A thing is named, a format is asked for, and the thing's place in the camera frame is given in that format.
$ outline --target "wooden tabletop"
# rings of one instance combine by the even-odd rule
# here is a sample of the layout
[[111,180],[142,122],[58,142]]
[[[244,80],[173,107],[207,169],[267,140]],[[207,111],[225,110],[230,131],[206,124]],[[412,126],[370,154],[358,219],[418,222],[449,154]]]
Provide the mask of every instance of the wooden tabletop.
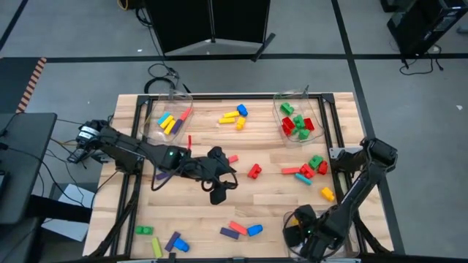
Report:
[[[363,138],[363,130],[353,94],[335,93],[334,96],[345,145],[356,146]],[[128,135],[132,130],[136,99],[137,95],[120,95],[117,101],[112,126]],[[310,102],[319,117],[316,100]],[[249,110],[244,130],[236,131],[235,124],[217,123],[223,113],[235,110],[240,103]],[[153,167],[146,161],[136,225],[153,226],[154,236],[159,238],[163,248],[174,231],[180,232],[181,238],[190,244],[190,251],[184,253],[174,248],[178,258],[288,256],[282,237],[284,214],[305,204],[312,205],[315,210],[326,210],[335,202],[320,195],[324,187],[333,190],[330,173],[314,176],[312,186],[307,186],[292,175],[282,175],[281,168],[299,167],[316,154],[328,161],[325,138],[318,137],[313,143],[301,147],[286,148],[273,117],[273,102],[269,99],[194,100],[193,107],[192,119],[179,145],[187,146],[187,134],[190,134],[193,156],[204,156],[216,145],[221,146],[227,156],[238,155],[239,161],[232,167],[238,171],[239,187],[228,190],[227,200],[217,206],[210,204],[208,193],[202,191],[199,183],[189,179],[174,177],[166,186],[153,192],[150,189]],[[328,107],[326,111],[336,146]],[[246,175],[253,164],[259,164],[263,169],[256,180]],[[114,169],[114,164],[106,164],[99,184],[108,179]],[[94,251],[114,224],[121,184],[122,176],[117,174],[97,194],[83,255]],[[130,195],[133,184],[129,185]],[[361,205],[360,213],[375,237],[386,248],[392,249],[377,188]],[[263,232],[233,240],[219,233],[230,221],[244,226],[262,224]],[[152,236],[132,235],[132,258],[153,258]],[[125,237],[121,234],[119,253],[124,250]]]

